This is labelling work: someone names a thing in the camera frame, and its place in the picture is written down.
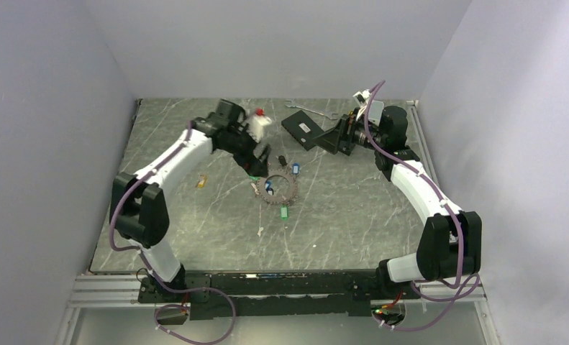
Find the gray marble surface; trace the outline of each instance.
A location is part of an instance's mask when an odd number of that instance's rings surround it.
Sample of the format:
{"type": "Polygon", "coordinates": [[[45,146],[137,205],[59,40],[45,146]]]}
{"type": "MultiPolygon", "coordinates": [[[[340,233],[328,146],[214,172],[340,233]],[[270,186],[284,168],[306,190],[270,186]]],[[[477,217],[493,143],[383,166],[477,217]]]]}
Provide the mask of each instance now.
{"type": "MultiPolygon", "coordinates": [[[[356,147],[348,157],[319,147],[305,151],[280,125],[296,110],[283,99],[230,99],[246,109],[265,109],[275,124],[265,142],[272,146],[271,164],[284,155],[297,162],[299,197],[289,207],[288,220],[280,206],[256,198],[250,179],[231,155],[215,152],[180,183],[168,205],[167,239],[187,270],[312,270],[374,268],[382,259],[416,250],[422,223],[402,192],[375,168],[373,151],[356,147]],[[208,176],[197,188],[199,176],[208,176]]],[[[168,148],[186,120],[206,116],[217,99],[145,99],[142,101],[121,169],[134,173],[168,148]]],[[[313,109],[346,114],[352,100],[306,99],[313,109]]],[[[409,108],[405,101],[387,101],[409,108]]],[[[409,113],[408,144],[420,155],[419,136],[409,113]]],[[[323,129],[336,121],[310,114],[323,129]]],[[[274,189],[285,188],[274,181],[274,189]]],[[[141,268],[135,252],[113,252],[104,223],[92,271],[141,268]]],[[[117,243],[126,244],[116,235],[117,243]]]]}

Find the black mounting bracket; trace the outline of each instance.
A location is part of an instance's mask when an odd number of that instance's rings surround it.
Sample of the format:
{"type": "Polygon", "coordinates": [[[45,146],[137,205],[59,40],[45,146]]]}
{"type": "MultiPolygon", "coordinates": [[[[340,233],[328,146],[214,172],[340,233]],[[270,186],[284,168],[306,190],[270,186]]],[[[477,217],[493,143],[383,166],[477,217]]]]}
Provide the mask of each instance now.
{"type": "MultiPolygon", "coordinates": [[[[202,288],[210,286],[210,278],[206,275],[187,275],[185,277],[186,288],[202,288]]],[[[140,292],[138,293],[139,303],[180,303],[184,294],[170,293],[165,291],[159,282],[152,276],[142,279],[140,292]]],[[[208,291],[199,291],[189,294],[190,303],[206,303],[210,299],[208,291]]]]}

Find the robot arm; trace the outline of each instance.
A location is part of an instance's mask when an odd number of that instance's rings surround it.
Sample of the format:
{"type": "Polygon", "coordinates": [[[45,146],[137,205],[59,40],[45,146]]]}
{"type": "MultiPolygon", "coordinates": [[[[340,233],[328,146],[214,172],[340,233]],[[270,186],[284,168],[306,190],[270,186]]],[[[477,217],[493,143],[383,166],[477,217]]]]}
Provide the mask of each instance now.
{"type": "Polygon", "coordinates": [[[410,170],[400,162],[375,152],[375,164],[409,199],[424,224],[424,232],[416,253],[380,262],[377,269],[380,283],[390,285],[410,280],[438,280],[456,276],[458,266],[458,231],[447,204],[460,222],[464,238],[463,274],[469,275],[481,267],[481,219],[475,212],[464,212],[438,188],[424,173],[419,157],[406,145],[407,112],[398,106],[384,106],[373,101],[365,113],[371,92],[364,90],[354,95],[358,107],[343,115],[337,124],[313,138],[313,142],[332,154],[350,155],[356,145],[374,150],[368,139],[368,130],[375,143],[390,155],[410,165],[420,173],[410,170]]]}
{"type": "Polygon", "coordinates": [[[186,287],[184,266],[164,240],[170,225],[167,205],[171,204],[176,186],[215,150],[232,153],[235,162],[249,175],[267,176],[270,147],[267,145],[258,157],[254,156],[254,150],[270,124],[271,120],[262,112],[248,116],[237,104],[221,100],[215,112],[207,118],[194,119],[190,127],[156,160],[134,175],[121,172],[115,178],[110,219],[114,206],[138,178],[154,172],[125,201],[115,229],[133,246],[140,248],[155,274],[170,288],[186,287]]]}
{"type": "MultiPolygon", "coordinates": [[[[405,155],[404,152],[393,153],[405,155]]],[[[378,167],[384,167],[381,157],[376,155],[378,167]]],[[[424,173],[419,161],[407,160],[405,163],[424,173]]],[[[391,164],[391,170],[384,173],[390,173],[388,180],[411,202],[424,224],[424,231],[417,252],[380,262],[378,274],[383,281],[437,280],[456,275],[459,236],[445,204],[458,218],[464,234],[463,274],[478,272],[481,267],[481,219],[477,213],[464,212],[437,188],[444,198],[440,201],[424,179],[428,177],[422,178],[404,165],[391,164]]]]}

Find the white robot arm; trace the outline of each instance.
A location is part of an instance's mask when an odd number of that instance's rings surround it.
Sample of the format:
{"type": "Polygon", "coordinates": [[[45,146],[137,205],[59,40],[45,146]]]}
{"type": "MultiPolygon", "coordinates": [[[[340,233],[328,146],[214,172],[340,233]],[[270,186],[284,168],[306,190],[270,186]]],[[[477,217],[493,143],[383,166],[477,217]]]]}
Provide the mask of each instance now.
{"type": "Polygon", "coordinates": [[[263,139],[271,120],[262,112],[247,115],[237,104],[221,100],[207,118],[197,118],[180,137],[146,167],[134,175],[121,172],[113,182],[111,219],[115,205],[140,177],[153,172],[128,198],[117,216],[115,229],[144,257],[168,287],[185,288],[184,266],[176,259],[165,234],[169,227],[167,205],[182,178],[213,151],[233,154],[236,163],[249,175],[267,175],[270,147],[259,157],[254,149],[263,139]]]}

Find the green tag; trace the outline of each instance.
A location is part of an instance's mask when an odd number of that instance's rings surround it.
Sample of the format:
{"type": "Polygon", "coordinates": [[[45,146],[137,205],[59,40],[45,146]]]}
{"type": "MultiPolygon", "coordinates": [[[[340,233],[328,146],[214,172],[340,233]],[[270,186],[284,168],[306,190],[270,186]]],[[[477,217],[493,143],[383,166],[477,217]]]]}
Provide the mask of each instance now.
{"type": "Polygon", "coordinates": [[[287,205],[282,205],[280,207],[280,218],[282,218],[284,221],[286,219],[288,219],[288,206],[287,205]]]}

